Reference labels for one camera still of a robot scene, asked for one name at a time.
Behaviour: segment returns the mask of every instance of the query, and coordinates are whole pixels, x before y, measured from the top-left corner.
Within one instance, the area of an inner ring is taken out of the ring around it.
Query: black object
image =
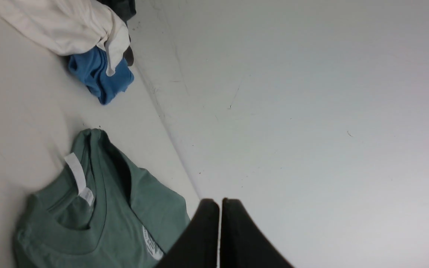
[[[135,0],[97,0],[98,2],[110,7],[117,16],[121,18],[126,24],[137,11],[135,10]]]
[[[189,226],[156,268],[216,268],[219,207],[201,200]]]
[[[215,268],[219,206],[201,200],[193,220],[155,268]],[[256,227],[240,200],[223,200],[221,268],[293,268]]]
[[[240,200],[223,200],[220,266],[222,268],[293,268],[269,243]]]
[[[131,19],[135,14],[137,14],[137,11],[135,10],[135,0],[97,0],[98,2],[102,3],[103,5],[106,5],[110,7],[111,10],[113,10],[117,16],[120,17],[121,20],[127,24],[127,21]],[[124,59],[127,61],[128,66],[132,66],[134,59],[133,59],[133,51],[131,50],[131,47],[129,46],[127,50],[124,52]]]

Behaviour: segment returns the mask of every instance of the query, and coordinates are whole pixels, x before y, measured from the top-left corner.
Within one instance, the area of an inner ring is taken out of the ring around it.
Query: white graphic print
[[[142,226],[142,231],[148,253],[150,253],[154,259],[159,261],[163,257],[163,251],[155,243],[152,236],[148,233],[147,229],[145,229],[145,226]]]

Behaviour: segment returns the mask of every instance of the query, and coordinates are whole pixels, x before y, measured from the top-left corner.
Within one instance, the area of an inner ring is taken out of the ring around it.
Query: green fabric
[[[90,207],[77,195],[65,166],[29,197],[14,236],[18,266],[155,266],[189,224],[184,198],[133,164],[102,130],[82,131],[72,151],[95,202]]]

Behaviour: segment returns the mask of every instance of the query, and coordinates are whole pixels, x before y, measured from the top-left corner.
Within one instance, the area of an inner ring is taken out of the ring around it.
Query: folded blue shirt
[[[133,74],[125,59],[117,65],[113,76],[108,76],[106,69],[107,54],[98,47],[83,54],[71,55],[69,58],[69,71],[77,76],[103,105],[108,104],[117,93],[125,92],[133,82]]]

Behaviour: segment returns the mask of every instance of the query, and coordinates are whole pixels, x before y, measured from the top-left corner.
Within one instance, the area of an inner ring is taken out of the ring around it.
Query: white surface
[[[102,106],[63,60],[0,19],[0,267],[11,267],[10,239],[25,197],[53,181],[73,138],[107,131],[138,166],[183,195],[189,214],[198,197],[135,70],[126,93]]]
[[[429,268],[429,1],[137,11],[136,61],[201,196],[240,198],[297,268]]]

